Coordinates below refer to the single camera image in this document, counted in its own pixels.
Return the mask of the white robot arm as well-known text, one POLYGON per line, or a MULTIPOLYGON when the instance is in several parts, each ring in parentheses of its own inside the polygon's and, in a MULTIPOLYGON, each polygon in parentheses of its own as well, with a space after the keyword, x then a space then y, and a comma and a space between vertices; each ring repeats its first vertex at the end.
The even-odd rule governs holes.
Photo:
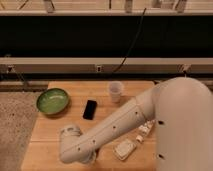
POLYGON ((153 120, 156 171, 213 171, 213 92, 202 82, 177 77, 133 97, 83 133, 60 131, 60 160, 88 162, 103 145, 153 120))

